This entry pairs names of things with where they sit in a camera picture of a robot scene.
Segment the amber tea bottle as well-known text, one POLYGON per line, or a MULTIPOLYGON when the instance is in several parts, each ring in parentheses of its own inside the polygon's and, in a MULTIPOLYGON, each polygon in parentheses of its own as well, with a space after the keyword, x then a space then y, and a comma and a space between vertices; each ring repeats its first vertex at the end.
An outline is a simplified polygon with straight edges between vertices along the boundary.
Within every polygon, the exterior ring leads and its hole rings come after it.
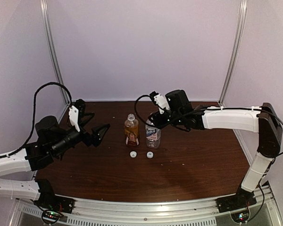
POLYGON ((124 123, 125 144, 136 147, 140 144, 139 122, 134 114, 129 114, 124 123))

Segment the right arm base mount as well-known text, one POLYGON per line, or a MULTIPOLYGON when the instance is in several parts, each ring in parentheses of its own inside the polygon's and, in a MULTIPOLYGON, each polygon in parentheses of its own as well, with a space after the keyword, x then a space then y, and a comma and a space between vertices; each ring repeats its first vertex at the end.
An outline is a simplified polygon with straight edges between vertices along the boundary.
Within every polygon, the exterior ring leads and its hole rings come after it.
POLYGON ((246 191, 242 188, 242 183, 239 184, 235 194, 216 199, 219 213, 247 208, 256 203, 254 190, 252 192, 246 191))

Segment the white tea bottle cap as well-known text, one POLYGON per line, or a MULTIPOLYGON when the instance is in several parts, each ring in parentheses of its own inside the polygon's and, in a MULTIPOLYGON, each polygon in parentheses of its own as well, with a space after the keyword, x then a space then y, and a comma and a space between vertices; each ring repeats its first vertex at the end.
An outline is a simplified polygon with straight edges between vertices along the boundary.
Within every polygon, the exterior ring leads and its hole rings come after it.
POLYGON ((135 151, 130 152, 130 157, 135 158, 137 156, 137 153, 135 151))

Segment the white water bottle cap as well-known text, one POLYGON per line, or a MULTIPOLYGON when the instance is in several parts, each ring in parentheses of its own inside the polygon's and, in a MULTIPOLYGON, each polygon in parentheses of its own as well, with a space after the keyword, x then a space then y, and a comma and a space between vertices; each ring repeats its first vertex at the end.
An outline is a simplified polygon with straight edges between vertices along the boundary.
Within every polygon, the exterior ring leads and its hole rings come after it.
POLYGON ((153 152, 147 152, 147 157, 148 158, 152 158, 154 156, 154 153, 153 152))

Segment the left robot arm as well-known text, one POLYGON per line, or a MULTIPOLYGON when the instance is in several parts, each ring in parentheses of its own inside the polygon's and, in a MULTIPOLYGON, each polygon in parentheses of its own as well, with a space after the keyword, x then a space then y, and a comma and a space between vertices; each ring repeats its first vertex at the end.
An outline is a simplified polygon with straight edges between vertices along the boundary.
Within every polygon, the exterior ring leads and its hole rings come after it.
POLYGON ((23 145, 12 152, 0 155, 0 197, 27 199, 44 204, 48 209, 58 205, 50 182, 46 179, 16 181, 2 179, 2 176, 16 172, 41 170, 62 159, 64 153, 79 143, 97 147, 101 144, 110 124, 92 128, 88 133, 84 126, 90 121, 86 119, 68 130, 62 129, 55 116, 46 116, 35 125, 38 135, 36 142, 23 145))

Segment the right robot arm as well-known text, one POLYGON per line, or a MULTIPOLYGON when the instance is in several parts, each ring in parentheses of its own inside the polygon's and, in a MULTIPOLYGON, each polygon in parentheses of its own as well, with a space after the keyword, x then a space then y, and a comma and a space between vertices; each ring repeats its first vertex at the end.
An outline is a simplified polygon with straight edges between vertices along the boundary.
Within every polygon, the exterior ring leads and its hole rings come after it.
POLYGON ((250 168, 244 176, 239 192, 232 203, 242 208, 250 201, 261 179, 280 154, 283 129, 270 103, 252 107, 217 107, 199 105, 192 107, 184 90, 174 90, 165 95, 153 91, 151 101, 158 111, 149 116, 155 127, 171 125, 183 131, 230 129, 235 133, 248 131, 258 134, 258 148, 250 168))

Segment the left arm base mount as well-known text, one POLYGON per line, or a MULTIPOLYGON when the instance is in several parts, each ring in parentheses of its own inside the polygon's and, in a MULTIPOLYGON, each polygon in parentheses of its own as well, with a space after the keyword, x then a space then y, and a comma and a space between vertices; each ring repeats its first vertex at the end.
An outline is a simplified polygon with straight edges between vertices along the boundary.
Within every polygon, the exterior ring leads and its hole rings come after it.
POLYGON ((38 184, 40 194, 39 198, 34 201, 38 206, 62 213, 72 213, 75 202, 73 198, 56 195, 50 182, 46 179, 37 179, 35 182, 38 184))

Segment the clear water bottle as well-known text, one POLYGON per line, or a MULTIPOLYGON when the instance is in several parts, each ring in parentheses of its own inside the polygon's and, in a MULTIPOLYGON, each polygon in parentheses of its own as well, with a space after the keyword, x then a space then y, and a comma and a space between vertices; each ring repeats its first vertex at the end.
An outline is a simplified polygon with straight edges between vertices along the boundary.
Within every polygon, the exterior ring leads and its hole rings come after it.
POLYGON ((149 148, 158 148, 161 141, 161 130, 154 127, 153 123, 147 119, 145 125, 146 131, 146 144, 149 148))

